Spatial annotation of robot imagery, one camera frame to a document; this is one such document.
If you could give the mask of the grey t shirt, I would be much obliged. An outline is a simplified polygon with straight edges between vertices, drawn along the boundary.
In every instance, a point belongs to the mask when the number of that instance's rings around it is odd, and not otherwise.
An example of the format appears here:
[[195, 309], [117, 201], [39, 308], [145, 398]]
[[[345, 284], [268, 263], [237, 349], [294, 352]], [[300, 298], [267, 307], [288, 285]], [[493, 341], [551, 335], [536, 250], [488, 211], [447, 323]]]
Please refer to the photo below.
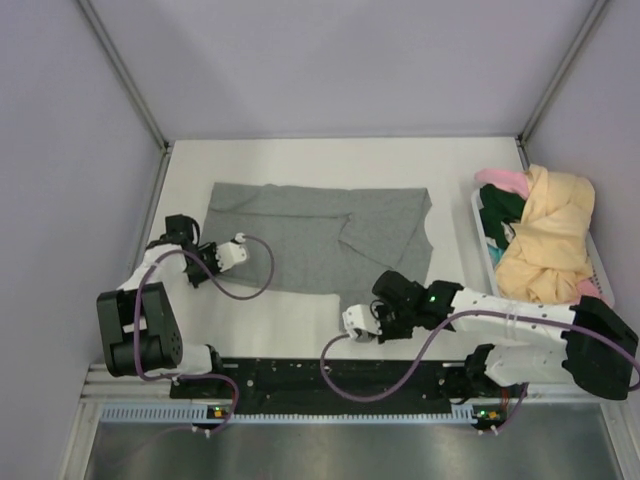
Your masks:
[[426, 279], [432, 254], [425, 230], [430, 207], [425, 188], [217, 183], [202, 238], [221, 243], [244, 233], [270, 246], [269, 251], [253, 249], [246, 264], [228, 273], [234, 283], [258, 286], [272, 273], [276, 290], [336, 294], [364, 303], [387, 270]]

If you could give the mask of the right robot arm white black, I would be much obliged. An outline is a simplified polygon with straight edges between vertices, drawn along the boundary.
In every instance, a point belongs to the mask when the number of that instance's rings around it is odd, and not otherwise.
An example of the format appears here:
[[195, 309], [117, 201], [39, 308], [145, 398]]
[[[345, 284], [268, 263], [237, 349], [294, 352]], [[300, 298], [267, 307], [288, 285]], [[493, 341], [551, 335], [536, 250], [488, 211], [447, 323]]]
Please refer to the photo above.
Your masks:
[[622, 401], [639, 387], [632, 380], [639, 337], [599, 298], [528, 303], [448, 281], [423, 286], [395, 271], [383, 273], [372, 293], [381, 304], [374, 314], [381, 342], [409, 338], [416, 328], [491, 336], [466, 360], [467, 384], [478, 395], [515, 384], [575, 384]]

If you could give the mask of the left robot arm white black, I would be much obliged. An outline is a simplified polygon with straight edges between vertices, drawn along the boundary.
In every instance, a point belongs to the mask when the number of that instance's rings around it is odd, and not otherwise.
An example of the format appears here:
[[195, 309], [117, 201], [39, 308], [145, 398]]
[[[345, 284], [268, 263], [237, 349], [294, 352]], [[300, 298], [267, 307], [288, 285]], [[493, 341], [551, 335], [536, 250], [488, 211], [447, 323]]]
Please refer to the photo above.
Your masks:
[[150, 242], [131, 277], [96, 301], [104, 360], [114, 377], [168, 378], [192, 375], [205, 396], [226, 387], [227, 374], [216, 366], [207, 345], [187, 343], [178, 325], [179, 310], [170, 296], [181, 286], [199, 287], [219, 272], [216, 246], [200, 246], [199, 224], [186, 215], [165, 219], [165, 232]]

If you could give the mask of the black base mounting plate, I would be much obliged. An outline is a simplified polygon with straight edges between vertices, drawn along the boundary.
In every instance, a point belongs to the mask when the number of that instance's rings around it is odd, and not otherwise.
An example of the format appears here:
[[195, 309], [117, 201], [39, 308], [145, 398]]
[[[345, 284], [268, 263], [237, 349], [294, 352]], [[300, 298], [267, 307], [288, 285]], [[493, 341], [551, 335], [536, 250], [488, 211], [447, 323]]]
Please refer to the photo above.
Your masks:
[[[325, 371], [337, 387], [358, 396], [388, 390], [412, 361], [328, 360]], [[223, 359], [222, 374], [239, 387], [240, 414], [417, 414], [445, 413], [451, 400], [517, 398], [521, 386], [500, 387], [479, 371], [467, 374], [462, 366], [445, 367], [421, 361], [409, 380], [390, 397], [373, 403], [344, 399], [326, 384], [317, 359]], [[220, 380], [188, 380], [172, 385], [170, 398], [230, 400], [232, 388]]]

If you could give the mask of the dark green t shirt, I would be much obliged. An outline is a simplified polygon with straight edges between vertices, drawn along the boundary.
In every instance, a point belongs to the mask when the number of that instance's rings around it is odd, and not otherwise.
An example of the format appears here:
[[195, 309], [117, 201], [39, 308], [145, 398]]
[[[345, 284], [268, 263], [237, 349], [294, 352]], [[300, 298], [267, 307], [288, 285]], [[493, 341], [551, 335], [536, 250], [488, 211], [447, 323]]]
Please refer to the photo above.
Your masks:
[[482, 208], [479, 210], [485, 236], [496, 246], [506, 250], [510, 239], [515, 236], [511, 225], [519, 223], [525, 207], [525, 200], [516, 193], [503, 191], [494, 185], [484, 185], [480, 191]]

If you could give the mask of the yellow t shirt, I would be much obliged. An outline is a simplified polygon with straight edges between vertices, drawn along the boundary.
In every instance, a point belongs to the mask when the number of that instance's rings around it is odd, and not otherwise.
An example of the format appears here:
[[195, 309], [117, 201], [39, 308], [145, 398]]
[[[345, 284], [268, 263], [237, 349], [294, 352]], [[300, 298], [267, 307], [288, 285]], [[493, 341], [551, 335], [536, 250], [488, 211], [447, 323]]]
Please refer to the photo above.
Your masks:
[[499, 293], [509, 299], [567, 304], [593, 267], [586, 249], [595, 206], [591, 182], [532, 165], [525, 173], [529, 196], [515, 237], [495, 270]]

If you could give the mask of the pink t shirt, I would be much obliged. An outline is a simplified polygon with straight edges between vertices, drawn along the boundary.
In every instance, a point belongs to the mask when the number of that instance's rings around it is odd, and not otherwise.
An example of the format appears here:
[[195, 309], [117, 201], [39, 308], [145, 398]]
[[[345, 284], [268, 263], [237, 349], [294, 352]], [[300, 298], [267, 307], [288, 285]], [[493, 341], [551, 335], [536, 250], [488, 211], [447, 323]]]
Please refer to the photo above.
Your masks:
[[[500, 190], [518, 194], [526, 202], [529, 196], [529, 187], [527, 185], [527, 179], [525, 176], [525, 173], [527, 171], [515, 172], [515, 171], [500, 170], [500, 169], [483, 169], [475, 174], [475, 180], [481, 184], [480, 189], [484, 185], [491, 184]], [[514, 233], [515, 224], [517, 223], [514, 223], [511, 225], [511, 231], [513, 233]], [[496, 247], [498, 250], [502, 252], [499, 260], [497, 261], [497, 264], [495, 265], [495, 270], [496, 270], [496, 267], [498, 266], [498, 263], [500, 262], [506, 250], [498, 248], [495, 242], [488, 237], [487, 237], [487, 241], [490, 246]], [[580, 302], [583, 296], [592, 296], [595, 298], [601, 298], [599, 291], [591, 283], [591, 278], [581, 282], [578, 285], [578, 291], [579, 291], [579, 299], [573, 303], [567, 303], [567, 304], [577, 304]]]

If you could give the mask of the white laundry basket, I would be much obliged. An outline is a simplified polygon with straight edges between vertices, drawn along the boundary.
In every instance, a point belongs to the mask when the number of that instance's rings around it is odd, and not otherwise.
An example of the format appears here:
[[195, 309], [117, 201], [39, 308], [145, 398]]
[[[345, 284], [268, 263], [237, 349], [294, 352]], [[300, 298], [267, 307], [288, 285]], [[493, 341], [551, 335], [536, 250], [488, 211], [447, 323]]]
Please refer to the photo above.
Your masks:
[[[501, 292], [498, 288], [496, 276], [495, 276], [495, 265], [492, 262], [489, 244], [487, 242], [487, 237], [485, 236], [484, 227], [481, 221], [480, 209], [483, 207], [483, 203], [480, 198], [480, 190], [476, 189], [471, 193], [470, 197], [471, 209], [473, 212], [477, 235], [481, 245], [481, 258], [483, 259], [484, 268], [488, 275], [488, 280], [490, 284], [491, 293], [494, 296], [501, 297]], [[585, 246], [587, 250], [587, 254], [592, 263], [593, 275], [591, 277], [591, 283], [597, 288], [601, 298], [611, 307], [615, 306], [615, 296], [614, 292], [611, 288], [608, 276], [605, 272], [603, 262], [595, 245], [595, 242], [592, 238], [590, 232], [587, 233], [585, 239]]]

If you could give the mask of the left aluminium corner post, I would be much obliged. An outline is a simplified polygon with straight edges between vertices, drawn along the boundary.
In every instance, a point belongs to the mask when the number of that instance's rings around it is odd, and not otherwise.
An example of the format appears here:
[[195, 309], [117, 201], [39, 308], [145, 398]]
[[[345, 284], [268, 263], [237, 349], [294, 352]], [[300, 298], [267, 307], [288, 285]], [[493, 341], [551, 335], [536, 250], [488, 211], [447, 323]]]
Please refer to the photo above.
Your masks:
[[75, 0], [74, 4], [83, 16], [92, 35], [105, 55], [107, 63], [112, 69], [114, 76], [124, 91], [134, 112], [150, 135], [153, 143], [158, 150], [164, 154], [169, 149], [170, 142], [162, 133], [158, 122], [154, 118], [93, 2], [90, 0]]

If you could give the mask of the aluminium corner post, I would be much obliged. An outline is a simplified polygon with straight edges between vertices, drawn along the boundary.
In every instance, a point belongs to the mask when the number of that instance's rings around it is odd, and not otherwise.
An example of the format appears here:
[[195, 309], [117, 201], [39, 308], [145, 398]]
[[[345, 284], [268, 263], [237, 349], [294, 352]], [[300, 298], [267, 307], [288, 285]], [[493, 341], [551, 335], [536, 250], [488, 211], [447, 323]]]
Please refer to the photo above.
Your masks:
[[587, 48], [592, 37], [595, 35], [600, 24], [606, 17], [611, 4], [612, 1], [610, 0], [596, 0], [591, 2], [586, 17], [580, 24], [577, 33], [572, 38], [550, 81], [537, 101], [532, 113], [529, 115], [524, 127], [517, 136], [516, 143], [521, 149], [526, 148], [528, 142], [533, 137], [548, 110], [553, 105], [563, 85], [570, 77], [580, 56]]
[[83, 16], [92, 35], [105, 55], [107, 63], [112, 69], [114, 76], [124, 91], [134, 112], [150, 135], [153, 143], [158, 150], [164, 154], [169, 149], [170, 142], [162, 133], [158, 122], [154, 118], [93, 2], [90, 0], [75, 0], [74, 4]]

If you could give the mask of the right aluminium corner post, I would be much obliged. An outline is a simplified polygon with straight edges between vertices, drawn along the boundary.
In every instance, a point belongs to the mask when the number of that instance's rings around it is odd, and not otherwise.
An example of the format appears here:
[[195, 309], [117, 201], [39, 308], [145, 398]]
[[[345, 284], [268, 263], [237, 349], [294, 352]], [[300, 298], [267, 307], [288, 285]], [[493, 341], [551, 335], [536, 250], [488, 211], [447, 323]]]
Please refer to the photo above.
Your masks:
[[532, 113], [529, 115], [524, 127], [517, 136], [516, 143], [521, 149], [526, 148], [528, 142], [533, 137], [548, 110], [553, 105], [563, 85], [570, 77], [580, 56], [587, 48], [592, 37], [595, 35], [600, 24], [606, 17], [611, 4], [612, 1], [610, 0], [596, 0], [591, 2], [586, 17], [580, 24], [577, 33], [572, 38], [550, 81], [537, 101]]

